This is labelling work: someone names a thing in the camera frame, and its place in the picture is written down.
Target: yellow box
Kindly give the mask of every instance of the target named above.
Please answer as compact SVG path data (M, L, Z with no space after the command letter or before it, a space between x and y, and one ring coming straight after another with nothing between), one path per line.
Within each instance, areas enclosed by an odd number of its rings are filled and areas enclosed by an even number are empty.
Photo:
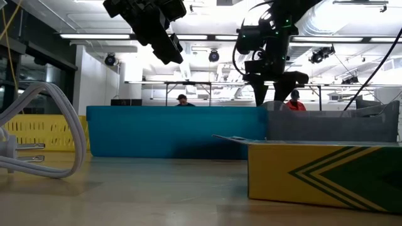
M89 150L88 125L79 116ZM17 137L19 144L44 143L45 151L74 151L70 128L61 115L17 115L4 128Z
M250 141L249 198L402 213L402 147L394 143Z

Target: person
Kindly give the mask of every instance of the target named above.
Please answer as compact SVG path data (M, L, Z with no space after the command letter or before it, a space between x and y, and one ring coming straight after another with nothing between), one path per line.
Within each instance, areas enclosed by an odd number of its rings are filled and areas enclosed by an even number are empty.
M290 93L291 100L286 103L286 105L290 108L290 110L306 110L304 104L302 104L299 100L300 95L299 91L294 90Z
M180 94L177 97L177 100L179 101L179 104L177 105L179 107L195 107L195 105L187 102L187 97L184 94Z

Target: table surface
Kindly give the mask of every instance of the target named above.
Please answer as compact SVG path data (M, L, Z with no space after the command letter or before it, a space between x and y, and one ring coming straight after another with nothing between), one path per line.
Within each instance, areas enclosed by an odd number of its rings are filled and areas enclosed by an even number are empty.
M39 153L20 153L30 155ZM68 168L72 153L44 153ZM245 161L87 158L64 180L0 169L0 225L402 225L402 217L247 198Z

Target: yellow plastic basket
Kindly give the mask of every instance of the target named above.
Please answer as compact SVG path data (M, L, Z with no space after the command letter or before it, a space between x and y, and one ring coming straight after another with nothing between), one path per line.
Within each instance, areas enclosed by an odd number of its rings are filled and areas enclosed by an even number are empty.
M89 150L88 124L79 116ZM17 115L4 128L17 137L18 144L44 143L45 151L74 151L74 142L64 116Z

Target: white cable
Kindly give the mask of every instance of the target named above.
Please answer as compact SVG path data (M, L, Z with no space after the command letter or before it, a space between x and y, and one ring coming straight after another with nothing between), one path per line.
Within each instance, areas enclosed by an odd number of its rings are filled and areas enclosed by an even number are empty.
M56 102L56 105L64 115L68 126L70 127L73 141L75 144L75 161L71 169L55 169L46 166L39 166L13 158L0 156L0 168L20 171L38 176L46 176L50 178L65 178L74 174L80 169L85 160L87 143L85 140L84 130L79 121L78 115L68 101L64 93L54 84L38 82L30 85L25 92L0 114L0 127L5 125L10 119L21 112L41 91L46 90ZM4 134L8 137L8 133L3 129Z

